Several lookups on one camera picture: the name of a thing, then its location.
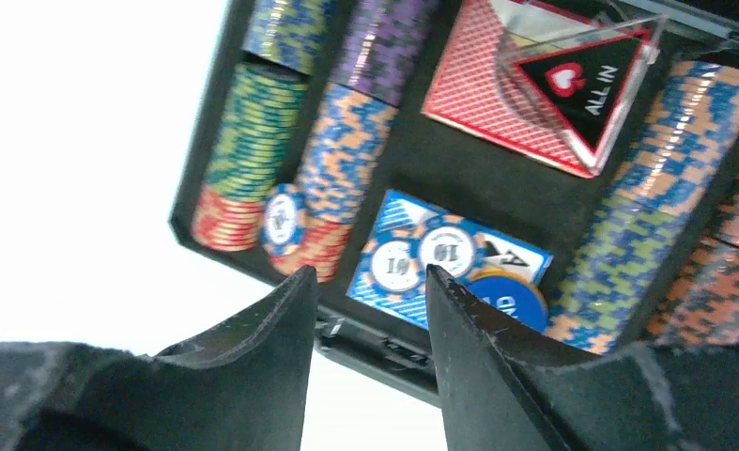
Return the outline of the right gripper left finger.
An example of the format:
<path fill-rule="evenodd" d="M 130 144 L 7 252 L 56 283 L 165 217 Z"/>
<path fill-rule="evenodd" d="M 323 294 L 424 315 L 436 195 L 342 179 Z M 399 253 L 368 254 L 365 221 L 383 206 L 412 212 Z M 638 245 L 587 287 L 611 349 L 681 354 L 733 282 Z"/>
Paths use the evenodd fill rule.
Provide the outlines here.
<path fill-rule="evenodd" d="M 0 450 L 297 450 L 317 298 L 302 268 L 154 356 L 0 342 Z"/>

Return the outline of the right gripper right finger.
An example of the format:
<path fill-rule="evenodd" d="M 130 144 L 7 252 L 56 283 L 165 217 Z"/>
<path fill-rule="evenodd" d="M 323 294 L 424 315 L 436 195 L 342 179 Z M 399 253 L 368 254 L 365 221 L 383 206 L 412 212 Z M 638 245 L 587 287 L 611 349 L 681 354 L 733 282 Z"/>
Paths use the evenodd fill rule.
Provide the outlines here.
<path fill-rule="evenodd" d="M 435 265 L 425 298 L 452 450 L 739 450 L 739 345 L 635 342 L 599 356 Z"/>

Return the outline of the blue round button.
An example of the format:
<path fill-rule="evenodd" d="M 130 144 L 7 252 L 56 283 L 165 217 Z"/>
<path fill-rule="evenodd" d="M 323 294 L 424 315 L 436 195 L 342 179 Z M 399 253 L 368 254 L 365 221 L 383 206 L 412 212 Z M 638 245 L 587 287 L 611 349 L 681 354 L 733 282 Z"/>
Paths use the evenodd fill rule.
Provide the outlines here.
<path fill-rule="evenodd" d="M 500 276 L 469 283 L 467 289 L 481 301 L 539 333 L 547 327 L 547 304 L 540 291 Z"/>

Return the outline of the poker chip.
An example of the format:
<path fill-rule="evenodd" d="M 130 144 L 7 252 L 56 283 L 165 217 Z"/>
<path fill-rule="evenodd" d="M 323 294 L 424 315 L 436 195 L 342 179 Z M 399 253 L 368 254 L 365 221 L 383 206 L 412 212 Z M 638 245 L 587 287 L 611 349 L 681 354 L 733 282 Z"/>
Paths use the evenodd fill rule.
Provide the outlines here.
<path fill-rule="evenodd" d="M 271 257 L 285 257 L 296 252 L 305 231 L 306 208 L 302 191 L 293 183 L 279 183 L 268 195 L 261 243 Z"/>
<path fill-rule="evenodd" d="M 363 275 L 384 304 L 423 296 L 423 267 L 412 255 L 413 243 L 411 229 L 396 228 L 377 233 L 362 250 Z"/>
<path fill-rule="evenodd" d="M 484 234 L 471 220 L 456 214 L 435 215 L 413 232 L 412 255 L 422 267 L 439 265 L 459 281 L 477 272 L 485 258 Z"/>

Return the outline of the black poker set case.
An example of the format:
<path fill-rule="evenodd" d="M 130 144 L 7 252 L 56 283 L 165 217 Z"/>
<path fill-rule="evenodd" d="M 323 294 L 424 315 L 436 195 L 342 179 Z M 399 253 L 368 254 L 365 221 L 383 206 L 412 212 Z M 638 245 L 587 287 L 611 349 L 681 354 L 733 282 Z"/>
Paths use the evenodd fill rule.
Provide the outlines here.
<path fill-rule="evenodd" d="M 312 116 L 322 98 L 328 72 L 335 66 L 350 15 L 358 1 L 336 1 L 330 28 L 324 33 L 320 65 L 310 82 L 282 160 L 279 179 L 293 178 L 302 155 Z M 739 38 L 739 1 L 617 1 L 629 17 L 665 12 L 670 15 L 667 36 L 660 43 L 670 56 L 681 47 L 714 46 Z M 247 59 L 243 50 L 251 15 L 260 1 L 229 1 L 208 86 L 194 129 L 190 153 L 180 182 L 170 226 L 184 247 L 218 261 L 237 272 L 275 287 L 284 275 L 269 264 L 265 251 L 228 253 L 205 248 L 192 238 L 193 210 L 203 187 L 206 165 L 221 128 L 225 95 L 237 64 Z M 326 358 L 384 383 L 406 395 L 438 407 L 435 369 L 430 361 L 428 333 L 401 319 L 349 299 L 345 292 L 370 234 L 382 197 L 389 188 L 413 194 L 487 226 L 534 244 L 554 256 L 542 288 L 550 296 L 579 247 L 593 211 L 614 171 L 624 159 L 626 141 L 633 139 L 656 90 L 663 85 L 670 56 L 656 63 L 644 81 L 646 93 L 636 100 L 625 122 L 611 161 L 602 176 L 580 179 L 519 154 L 425 118 L 419 111 L 448 40 L 460 1 L 441 1 L 430 28 L 421 62 L 408 82 L 390 142 L 381 156 L 335 278 L 323 285 L 319 301 L 315 345 Z"/>

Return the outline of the red playing card box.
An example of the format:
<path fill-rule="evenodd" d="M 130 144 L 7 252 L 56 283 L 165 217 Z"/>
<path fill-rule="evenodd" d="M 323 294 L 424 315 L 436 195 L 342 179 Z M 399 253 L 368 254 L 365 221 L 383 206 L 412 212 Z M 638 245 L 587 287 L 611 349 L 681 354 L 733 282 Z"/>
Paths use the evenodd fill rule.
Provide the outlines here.
<path fill-rule="evenodd" d="M 502 103 L 494 66 L 504 24 L 521 1 L 465 1 L 425 96 L 422 113 L 461 132 L 584 179 L 593 174 L 560 138 Z"/>

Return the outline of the triangular dealer button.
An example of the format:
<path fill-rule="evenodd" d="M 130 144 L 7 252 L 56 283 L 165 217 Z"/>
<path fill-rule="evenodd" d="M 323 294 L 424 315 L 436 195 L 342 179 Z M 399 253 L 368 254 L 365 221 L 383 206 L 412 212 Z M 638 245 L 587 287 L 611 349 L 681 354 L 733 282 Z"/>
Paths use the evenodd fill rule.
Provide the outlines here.
<path fill-rule="evenodd" d="M 576 45 L 515 62 L 537 94 L 549 102 L 561 127 L 554 132 L 598 176 L 619 136 L 651 65 L 668 18 L 624 22 L 593 20 L 573 36 Z"/>

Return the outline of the orange round button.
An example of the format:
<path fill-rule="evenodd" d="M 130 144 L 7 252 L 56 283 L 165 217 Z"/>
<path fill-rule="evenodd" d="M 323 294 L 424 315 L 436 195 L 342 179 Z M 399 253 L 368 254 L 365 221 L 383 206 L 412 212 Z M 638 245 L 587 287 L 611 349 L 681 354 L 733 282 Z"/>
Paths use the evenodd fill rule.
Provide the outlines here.
<path fill-rule="evenodd" d="M 539 291 L 540 290 L 539 287 L 537 287 L 533 282 L 529 281 L 524 276 L 522 276 L 520 274 L 517 274 L 517 273 L 514 273 L 514 272 L 509 272 L 509 271 L 506 271 L 506 270 L 503 270 L 503 269 L 499 269 L 499 268 L 482 268 L 482 269 L 479 269 L 476 272 L 473 272 L 469 276 L 469 282 L 470 283 L 473 283 L 473 282 L 476 282 L 476 281 L 478 281 L 480 279 L 487 278 L 487 277 L 492 277 L 492 276 L 500 276 L 500 277 L 510 278 L 510 279 L 516 280 L 517 282 L 523 284 L 524 286 L 530 288 L 533 291 Z"/>

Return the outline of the poker chip front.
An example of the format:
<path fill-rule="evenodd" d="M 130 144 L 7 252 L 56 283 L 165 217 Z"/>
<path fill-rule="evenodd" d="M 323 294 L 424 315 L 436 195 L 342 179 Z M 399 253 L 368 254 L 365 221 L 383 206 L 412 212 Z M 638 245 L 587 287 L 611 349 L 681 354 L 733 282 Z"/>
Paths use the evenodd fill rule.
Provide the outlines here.
<path fill-rule="evenodd" d="M 293 183 L 279 183 L 268 195 L 261 243 L 271 257 L 285 257 L 296 252 L 305 231 L 306 208 L 302 191 Z"/>

